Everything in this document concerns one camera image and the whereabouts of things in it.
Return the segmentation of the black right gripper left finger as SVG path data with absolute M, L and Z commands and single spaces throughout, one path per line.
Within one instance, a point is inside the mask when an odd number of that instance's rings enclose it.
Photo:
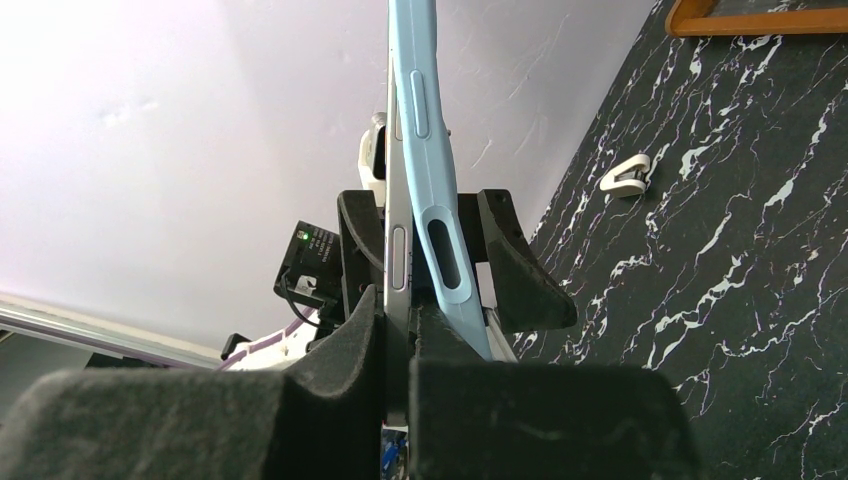
M 38 380 L 1 431 L 5 479 L 376 479 L 374 288 L 283 370 L 87 369 Z

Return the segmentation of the light blue phone case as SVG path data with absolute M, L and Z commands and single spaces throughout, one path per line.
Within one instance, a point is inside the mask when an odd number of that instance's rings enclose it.
M 454 157 L 443 118 L 434 1 L 390 1 L 389 34 L 400 99 L 407 185 L 438 305 L 454 331 L 493 359 L 458 208 Z

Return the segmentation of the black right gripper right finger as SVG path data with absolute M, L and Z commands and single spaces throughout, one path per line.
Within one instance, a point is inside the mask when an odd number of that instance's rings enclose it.
M 486 361 L 422 305 L 411 313 L 415 479 L 699 479 L 666 378 L 630 366 Z

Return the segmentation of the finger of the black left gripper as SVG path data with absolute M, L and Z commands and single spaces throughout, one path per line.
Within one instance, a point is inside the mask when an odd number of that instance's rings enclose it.
M 574 301 L 531 251 L 510 192 L 461 193 L 458 207 L 471 263 L 489 265 L 501 330 L 514 334 L 574 326 Z

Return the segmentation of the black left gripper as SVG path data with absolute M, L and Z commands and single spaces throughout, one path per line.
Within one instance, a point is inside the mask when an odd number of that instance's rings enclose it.
M 297 319 L 339 328 L 372 287 L 384 301 L 384 225 L 371 190 L 337 198 L 339 230 L 297 224 L 274 281 L 274 292 Z

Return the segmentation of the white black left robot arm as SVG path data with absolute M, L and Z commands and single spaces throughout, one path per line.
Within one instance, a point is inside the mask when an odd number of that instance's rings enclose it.
M 532 254 L 506 190 L 463 193 L 459 218 L 473 266 L 489 267 L 496 305 L 485 308 L 487 337 L 497 361 L 515 361 L 507 335 L 573 326 L 577 311 Z M 274 292 L 308 307 L 289 327 L 251 341 L 232 334 L 222 352 L 224 370 L 284 368 L 337 329 L 376 280 L 381 266 L 376 243 L 373 195 L 345 191 L 339 196 L 342 235 L 300 222 L 284 256 Z

